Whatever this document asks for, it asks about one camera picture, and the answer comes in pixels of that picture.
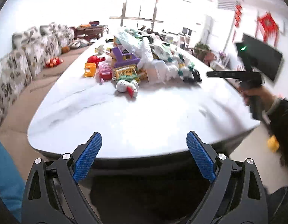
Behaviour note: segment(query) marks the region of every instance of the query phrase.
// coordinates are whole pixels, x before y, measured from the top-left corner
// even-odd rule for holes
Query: black handheld device
[[[242,59],[246,71],[208,71],[208,77],[234,78],[240,80],[243,89],[261,87],[262,78],[259,72],[252,71],[251,61],[253,58],[246,52],[247,46],[244,43],[235,43],[238,56]],[[250,112],[256,120],[262,119],[263,104],[259,96],[250,96]]]
[[[234,78],[240,80],[243,89],[260,87],[262,83],[259,72],[254,71],[208,71],[208,77]],[[263,105],[259,96],[250,96],[250,112],[256,120],[262,119]]]

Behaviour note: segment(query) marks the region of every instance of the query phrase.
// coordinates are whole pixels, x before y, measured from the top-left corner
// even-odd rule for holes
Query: human hand
[[[259,96],[261,98],[261,101],[264,105],[264,110],[268,111],[271,106],[273,105],[274,100],[276,99],[276,96],[271,94],[265,87],[257,87],[252,89],[246,89],[239,87],[238,91],[243,96],[246,105],[249,105],[249,97],[250,96]]]

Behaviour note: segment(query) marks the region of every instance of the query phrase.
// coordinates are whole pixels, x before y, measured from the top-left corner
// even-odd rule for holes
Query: sofa cushion
[[[46,61],[52,58],[56,58],[61,55],[61,49],[59,47],[58,38],[56,35],[48,37],[48,44],[46,47]]]
[[[0,59],[0,124],[30,82],[31,73],[23,50],[13,50]]]
[[[41,35],[52,35],[58,32],[58,25],[55,22],[52,22],[48,25],[41,25],[39,27]]]
[[[13,130],[26,134],[33,115],[58,78],[33,80],[10,107],[0,131]]]
[[[58,31],[66,31],[68,29],[68,26],[67,25],[58,25]]]
[[[0,129],[0,142],[12,157],[25,182],[36,158],[41,157],[47,161],[46,157],[30,146],[26,133]]]
[[[73,29],[60,29],[57,32],[58,42],[60,48],[68,46],[74,39]]]
[[[53,68],[44,68],[35,79],[38,80],[47,77],[61,76],[63,72],[65,72],[66,69],[88,48],[89,46],[81,49],[70,50],[68,53],[60,55],[59,58],[63,59],[63,63]]]
[[[12,35],[12,48],[21,49],[22,46],[36,41],[41,37],[41,34],[37,27],[31,27],[26,31],[20,33],[14,33]]]
[[[89,42],[87,40],[78,38],[78,39],[74,40],[72,43],[70,43],[69,47],[71,49],[77,49],[77,48],[85,47],[88,45],[89,45]]]
[[[37,41],[26,45],[25,54],[32,78],[35,79],[47,60],[59,56],[58,39],[55,35],[44,35]]]

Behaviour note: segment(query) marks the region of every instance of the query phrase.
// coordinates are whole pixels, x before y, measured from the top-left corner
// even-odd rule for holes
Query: air vent
[[[234,11],[237,1],[218,0],[218,9]]]

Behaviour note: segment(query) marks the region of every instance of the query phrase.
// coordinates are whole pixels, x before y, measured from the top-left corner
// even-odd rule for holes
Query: white table
[[[188,150],[186,135],[191,130],[213,144],[259,125],[239,93],[224,79],[207,78],[210,69],[189,54],[203,79],[200,85],[180,79],[141,83],[138,97],[131,99],[118,93],[111,81],[100,85],[98,75],[84,78],[84,63],[108,36],[74,61],[46,95],[28,128],[33,148],[72,153],[97,131],[103,138],[97,158],[138,158]]]

